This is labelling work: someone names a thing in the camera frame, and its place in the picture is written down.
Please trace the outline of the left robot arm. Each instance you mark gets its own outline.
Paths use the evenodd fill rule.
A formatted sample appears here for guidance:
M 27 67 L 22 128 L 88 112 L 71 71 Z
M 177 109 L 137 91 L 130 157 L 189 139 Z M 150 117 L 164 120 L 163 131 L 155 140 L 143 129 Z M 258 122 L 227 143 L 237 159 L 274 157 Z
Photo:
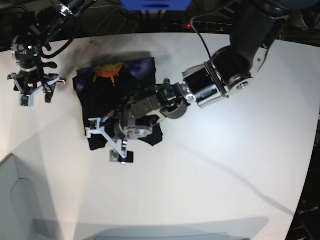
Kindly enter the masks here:
M 246 88 L 288 18 L 316 4 L 315 0 L 243 0 L 235 13 L 228 46 L 186 70 L 182 83 L 165 79 L 162 84 L 136 90 L 108 114 L 91 118 L 85 129 L 87 138 L 102 136 L 112 145 L 111 161 L 132 163 L 134 154 L 127 149 L 128 141 L 152 135 L 164 120 L 181 118 L 192 103 L 205 108 Z

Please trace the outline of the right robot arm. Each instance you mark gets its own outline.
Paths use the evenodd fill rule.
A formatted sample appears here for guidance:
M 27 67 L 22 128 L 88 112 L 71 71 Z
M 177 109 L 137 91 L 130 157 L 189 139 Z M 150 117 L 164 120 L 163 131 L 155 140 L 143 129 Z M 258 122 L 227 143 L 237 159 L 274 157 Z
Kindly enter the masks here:
M 19 72 L 9 74 L 7 79 L 14 82 L 14 90 L 19 92 L 19 106 L 32 107 L 35 95 L 40 92 L 45 94 L 44 100 L 49 104 L 56 85 L 66 83 L 64 77 L 46 74 L 44 69 L 58 67 L 52 59 L 73 42 L 80 30 L 81 15 L 94 4 L 94 0 L 57 0 L 54 6 L 42 10 L 23 33 L 15 36 L 11 53 Z M 59 50 L 51 52 L 50 42 L 70 21 L 75 22 L 73 35 Z

